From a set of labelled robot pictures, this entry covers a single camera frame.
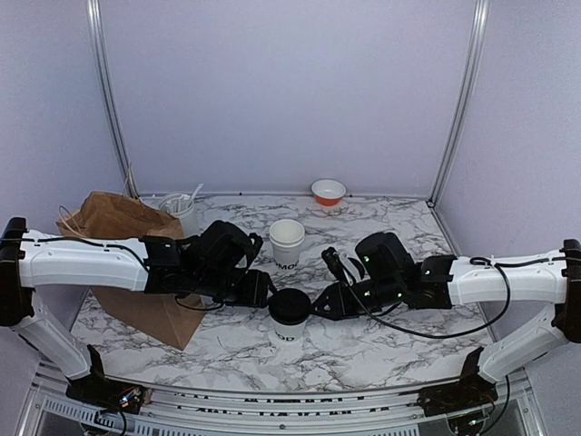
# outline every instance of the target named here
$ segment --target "marble table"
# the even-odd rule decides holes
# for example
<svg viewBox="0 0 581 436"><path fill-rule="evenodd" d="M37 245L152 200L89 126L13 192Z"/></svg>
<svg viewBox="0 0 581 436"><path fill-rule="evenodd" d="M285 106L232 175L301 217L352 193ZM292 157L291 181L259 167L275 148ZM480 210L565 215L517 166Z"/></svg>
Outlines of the marble table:
<svg viewBox="0 0 581 436"><path fill-rule="evenodd" d="M264 237L253 265L276 286L296 287L313 299L333 277L320 258L333 245L354 255L358 241L377 231L395 232L415 260L450 249L421 201L347 198L324 208L309 196L215 196L198 204L202 228L230 221ZM277 269L268 228L280 218L297 219L307 237L296 270ZM450 311L399 307L389 320L422 332L460 332L483 323L476 305ZM73 334L101 353L108 374L161 385L219 391L344 391L432 382L459 375L468 352L491 339L486 330L435 341L410 336L361 317L308 320L304 338L282 343L267 310L224 308L206 314L185 351L165 346L107 315L89 294Z"/></svg>

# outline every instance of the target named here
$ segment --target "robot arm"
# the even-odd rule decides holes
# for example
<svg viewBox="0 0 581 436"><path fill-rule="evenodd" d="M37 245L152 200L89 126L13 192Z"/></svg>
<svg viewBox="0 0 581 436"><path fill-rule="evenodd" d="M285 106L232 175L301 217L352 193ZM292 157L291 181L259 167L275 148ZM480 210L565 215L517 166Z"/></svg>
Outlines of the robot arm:
<svg viewBox="0 0 581 436"><path fill-rule="evenodd" d="M395 234L374 233L355 251L360 263L351 261L367 271L370 279L354 284L356 274L346 272L339 255L332 248L323 252L339 281L314 303L320 316L339 320L378 312L398 302L412 309L505 302L508 292L510 301L547 302L539 315L508 337L469 354L457 382L422 389L419 404L427 416L496 400L495 385L508 374L565 343L581 342L578 241L567 240L561 250L528 257L483 260L439 255L414 263Z"/></svg>
<svg viewBox="0 0 581 436"><path fill-rule="evenodd" d="M13 218L0 239L0 326L59 366L69 381L69 397L98 406L118 402L125 411L138 412L143 387L107 379L98 352L76 340L34 288L76 284L198 293L224 304L265 307L268 291L274 291L271 279L249 269L261 246L260 236L220 221L183 241L152 236L100 241L28 232L24 218ZM238 267L243 259L245 266Z"/></svg>

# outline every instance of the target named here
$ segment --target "white bowl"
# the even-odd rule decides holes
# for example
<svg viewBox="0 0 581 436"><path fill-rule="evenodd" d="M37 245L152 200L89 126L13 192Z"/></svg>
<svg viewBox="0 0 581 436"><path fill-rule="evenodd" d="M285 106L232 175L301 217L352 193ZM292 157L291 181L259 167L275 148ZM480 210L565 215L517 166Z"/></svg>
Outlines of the white bowl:
<svg viewBox="0 0 581 436"><path fill-rule="evenodd" d="M310 188L312 193L315 194L317 203L323 206L334 206L341 201L341 198L347 192L343 183L330 179L318 180Z"/></svg>

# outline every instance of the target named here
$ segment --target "white paper cup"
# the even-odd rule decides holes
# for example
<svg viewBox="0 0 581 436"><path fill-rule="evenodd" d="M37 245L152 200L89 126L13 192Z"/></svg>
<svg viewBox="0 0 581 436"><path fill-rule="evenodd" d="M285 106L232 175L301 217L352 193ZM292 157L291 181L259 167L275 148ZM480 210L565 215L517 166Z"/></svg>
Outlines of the white paper cup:
<svg viewBox="0 0 581 436"><path fill-rule="evenodd" d="M269 230L274 262L282 270L293 270L299 264L305 240L305 228L294 220L279 220Z"/></svg>
<svg viewBox="0 0 581 436"><path fill-rule="evenodd" d="M272 324L274 326L274 332L281 341L295 342L302 336L307 321L305 320L295 325L285 325L272 320Z"/></svg>
<svg viewBox="0 0 581 436"><path fill-rule="evenodd" d="M161 211L180 220L185 238L200 234L196 206L191 199L192 197L187 193L169 193L160 200L158 205Z"/></svg>
<svg viewBox="0 0 581 436"><path fill-rule="evenodd" d="M295 342L302 336L310 316L309 295L298 289L281 289L269 300L269 314L279 339Z"/></svg>

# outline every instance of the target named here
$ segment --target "brown paper bag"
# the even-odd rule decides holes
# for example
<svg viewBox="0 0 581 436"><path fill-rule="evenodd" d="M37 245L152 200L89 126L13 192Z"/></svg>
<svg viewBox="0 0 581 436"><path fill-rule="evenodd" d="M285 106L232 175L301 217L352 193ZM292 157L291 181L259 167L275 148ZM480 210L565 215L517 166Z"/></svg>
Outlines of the brown paper bag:
<svg viewBox="0 0 581 436"><path fill-rule="evenodd" d="M141 238L146 234L183 238L180 220L116 193L91 193L79 211L56 225L65 236L80 234L94 239ZM178 305L173 295L145 295L97 286L92 290L111 316L178 350L186 347L204 316L204 312L189 311ZM197 295L189 296L182 303L202 307Z"/></svg>

